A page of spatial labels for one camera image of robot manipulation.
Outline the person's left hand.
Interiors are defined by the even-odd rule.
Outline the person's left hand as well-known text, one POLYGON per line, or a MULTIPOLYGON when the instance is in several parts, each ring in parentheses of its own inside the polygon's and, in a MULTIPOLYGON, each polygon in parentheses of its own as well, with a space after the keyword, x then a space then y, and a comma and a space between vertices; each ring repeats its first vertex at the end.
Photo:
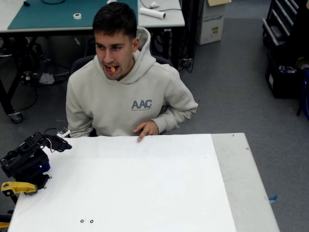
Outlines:
POLYGON ((148 135, 158 135, 159 134, 159 129, 158 126, 156 125, 156 123, 154 121, 146 121, 146 122, 142 122, 140 123, 134 130, 134 133, 140 133, 137 141, 141 142, 142 139, 145 136, 148 135))

